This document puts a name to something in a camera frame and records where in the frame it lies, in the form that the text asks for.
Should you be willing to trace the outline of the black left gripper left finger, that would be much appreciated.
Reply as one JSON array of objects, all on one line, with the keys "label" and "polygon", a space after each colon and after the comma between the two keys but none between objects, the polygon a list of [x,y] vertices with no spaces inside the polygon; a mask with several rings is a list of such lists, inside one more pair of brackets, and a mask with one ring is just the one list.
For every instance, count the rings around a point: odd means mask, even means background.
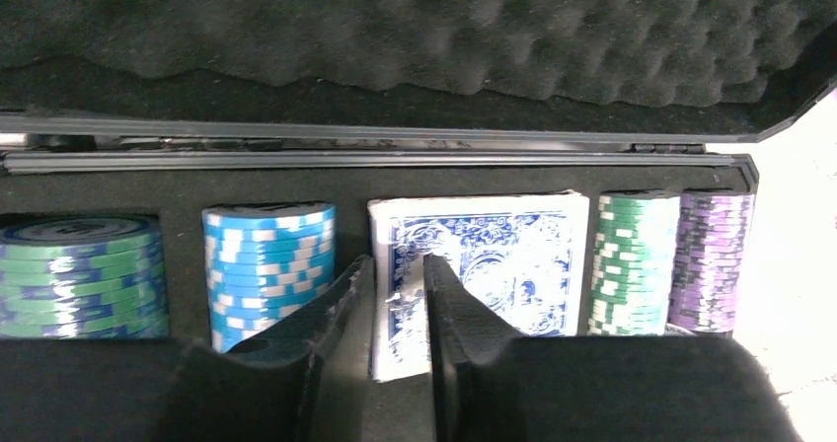
[{"label": "black left gripper left finger", "polygon": [[298,441],[328,356],[371,336],[374,262],[227,353],[182,339],[5,339],[5,441]]}]

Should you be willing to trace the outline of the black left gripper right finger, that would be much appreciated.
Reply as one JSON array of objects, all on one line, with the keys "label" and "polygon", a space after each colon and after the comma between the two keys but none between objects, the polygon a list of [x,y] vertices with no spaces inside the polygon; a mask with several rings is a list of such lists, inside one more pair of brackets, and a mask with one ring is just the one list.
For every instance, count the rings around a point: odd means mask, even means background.
[{"label": "black left gripper right finger", "polygon": [[756,359],[698,336],[526,336],[423,260],[440,441],[795,441]]}]

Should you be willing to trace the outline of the blue playing card deck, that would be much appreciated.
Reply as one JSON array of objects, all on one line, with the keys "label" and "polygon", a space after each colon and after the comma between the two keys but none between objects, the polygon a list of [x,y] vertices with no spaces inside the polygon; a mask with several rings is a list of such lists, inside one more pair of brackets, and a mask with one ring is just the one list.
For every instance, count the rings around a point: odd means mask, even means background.
[{"label": "blue playing card deck", "polygon": [[518,331],[578,333],[588,197],[552,194],[371,200],[377,285],[371,376],[430,369],[423,258],[444,258],[464,287]]}]

